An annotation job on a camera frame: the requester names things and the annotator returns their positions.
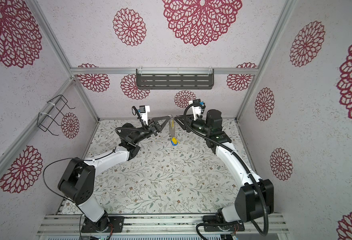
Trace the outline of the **yellow key tag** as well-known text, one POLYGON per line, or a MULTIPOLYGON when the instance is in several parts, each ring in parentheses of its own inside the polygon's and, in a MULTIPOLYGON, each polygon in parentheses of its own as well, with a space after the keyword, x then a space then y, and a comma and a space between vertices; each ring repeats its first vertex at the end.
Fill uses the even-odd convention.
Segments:
POLYGON ((173 146, 177 146, 179 144, 179 141, 176 138, 172 138, 171 143, 173 146))

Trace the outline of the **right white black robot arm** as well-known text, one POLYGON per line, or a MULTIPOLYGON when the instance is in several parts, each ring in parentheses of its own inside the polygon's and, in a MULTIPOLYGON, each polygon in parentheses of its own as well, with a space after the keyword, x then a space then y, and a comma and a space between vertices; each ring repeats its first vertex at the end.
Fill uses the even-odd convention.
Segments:
POLYGON ((266 236, 269 232, 269 214, 274 211, 274 186, 262 179, 240 157, 231 138, 223 130, 222 113, 209 110, 203 120, 194 114, 176 116, 175 121, 188 133, 203 138, 209 149, 225 164, 239 186, 235 202, 221 208, 216 214, 216 225, 235 225, 250 222, 266 236))

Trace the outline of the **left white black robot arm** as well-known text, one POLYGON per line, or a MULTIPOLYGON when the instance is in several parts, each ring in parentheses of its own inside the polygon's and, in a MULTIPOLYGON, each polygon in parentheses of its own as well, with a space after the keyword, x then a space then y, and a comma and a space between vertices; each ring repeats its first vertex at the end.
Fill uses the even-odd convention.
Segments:
POLYGON ((70 160, 58 189, 83 212, 85 216, 83 230, 86 233, 103 233, 112 229, 108 213, 96 200, 93 190, 95 178, 115 165, 136 157, 138 145, 144 139, 157 135, 171 120, 171 116, 153 118, 140 128, 126 123, 115 129, 121 143, 111 151, 87 160, 70 160))

